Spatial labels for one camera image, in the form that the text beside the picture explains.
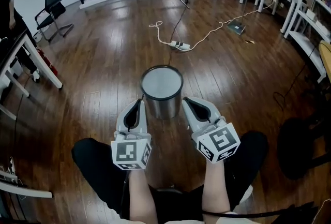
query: chair armrest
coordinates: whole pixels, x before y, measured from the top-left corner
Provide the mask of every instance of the chair armrest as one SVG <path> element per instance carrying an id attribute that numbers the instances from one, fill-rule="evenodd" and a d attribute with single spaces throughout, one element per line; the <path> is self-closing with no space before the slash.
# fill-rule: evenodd
<path id="1" fill-rule="evenodd" d="M 49 11 L 52 11 L 52 9 L 61 2 L 62 0 L 58 0 L 57 2 L 55 2 L 54 4 L 52 4 L 51 7 L 49 7 Z"/>
<path id="2" fill-rule="evenodd" d="M 38 14 L 35 16 L 35 20 L 36 20 L 36 21 L 37 21 L 38 16 L 39 16 L 43 11 L 45 11 L 45 9 L 41 10 L 40 12 L 38 12 Z"/>

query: hand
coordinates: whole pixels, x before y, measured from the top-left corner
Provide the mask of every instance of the hand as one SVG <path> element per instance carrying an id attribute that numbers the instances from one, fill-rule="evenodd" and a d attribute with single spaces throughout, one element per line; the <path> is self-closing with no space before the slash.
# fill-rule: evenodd
<path id="1" fill-rule="evenodd" d="M 9 29 L 10 30 L 13 30 L 13 28 L 15 27 L 15 25 L 16 25 L 15 18 L 14 17 L 11 17 L 10 20 L 9 20 Z"/>

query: black shirt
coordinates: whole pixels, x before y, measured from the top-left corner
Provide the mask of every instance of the black shirt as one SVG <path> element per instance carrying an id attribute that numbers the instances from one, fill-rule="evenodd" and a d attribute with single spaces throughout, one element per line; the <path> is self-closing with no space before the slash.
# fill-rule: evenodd
<path id="1" fill-rule="evenodd" d="M 10 20 L 10 12 L 9 12 L 9 2 L 10 0 L 0 0 L 0 32 L 1 34 L 5 34 L 5 32 L 9 31 L 9 20 Z M 22 16 L 14 9 L 14 19 L 19 22 L 22 19 Z"/>

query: black pants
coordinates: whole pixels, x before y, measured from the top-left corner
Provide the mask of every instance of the black pants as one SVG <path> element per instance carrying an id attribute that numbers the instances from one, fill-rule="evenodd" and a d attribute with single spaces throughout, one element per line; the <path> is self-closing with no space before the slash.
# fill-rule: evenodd
<path id="1" fill-rule="evenodd" d="M 237 152 L 224 163 L 231 210 L 239 204 L 268 152 L 268 142 L 262 133 L 248 132 L 240 140 Z M 124 188 L 127 172 L 113 164 L 111 147 L 88 138 L 78 141 L 71 152 L 73 160 L 99 198 L 118 214 L 122 212 L 122 218 L 129 219 L 128 185 Z M 187 219 L 202 221 L 203 186 L 189 193 L 153 188 L 151 192 L 159 223 Z"/>
<path id="2" fill-rule="evenodd" d="M 37 47 L 35 40 L 32 37 L 32 34 L 30 30 L 27 28 L 25 22 L 22 19 L 17 19 L 15 27 L 10 30 L 8 29 L 6 32 L 1 32 L 1 38 L 8 37 L 9 41 L 14 41 L 16 37 L 18 37 L 23 31 L 26 30 L 26 34 L 31 40 L 32 44 Z M 33 63 L 33 61 L 29 58 L 29 56 L 26 54 L 25 50 L 23 48 L 20 48 L 19 51 L 16 54 L 16 57 L 18 58 L 19 62 L 23 65 L 25 65 L 29 70 L 30 73 L 33 73 L 37 67 Z"/>

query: shelving unit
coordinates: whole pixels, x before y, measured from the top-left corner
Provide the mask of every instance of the shelving unit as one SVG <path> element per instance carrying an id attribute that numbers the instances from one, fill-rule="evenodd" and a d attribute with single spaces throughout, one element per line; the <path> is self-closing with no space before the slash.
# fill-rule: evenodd
<path id="1" fill-rule="evenodd" d="M 320 6 L 322 6 L 329 14 L 331 14 L 331 8 L 329 8 L 324 2 L 321 0 L 314 0 L 316 3 L 318 3 Z M 313 28 L 314 30 L 323 38 L 326 42 L 331 42 L 331 36 L 325 35 L 322 30 L 316 25 L 316 23 L 311 20 L 304 12 L 301 11 L 301 7 L 303 5 L 303 0 L 299 0 L 296 9 L 294 11 L 292 20 L 290 22 L 290 25 L 284 35 L 285 38 L 290 35 L 299 45 L 300 47 L 305 51 L 305 53 L 309 56 L 310 60 L 314 63 L 317 70 L 320 73 L 320 77 L 318 79 L 318 82 L 321 82 L 322 79 L 326 77 L 326 71 L 324 68 L 324 65 L 322 63 L 320 53 L 318 50 L 318 47 L 315 47 L 308 37 L 306 37 L 304 34 L 296 32 L 296 29 L 298 28 L 298 24 L 296 25 L 294 31 L 292 31 L 292 27 L 294 25 L 294 22 L 296 21 L 297 16 L 301 16 L 303 19 L 305 19 Z"/>

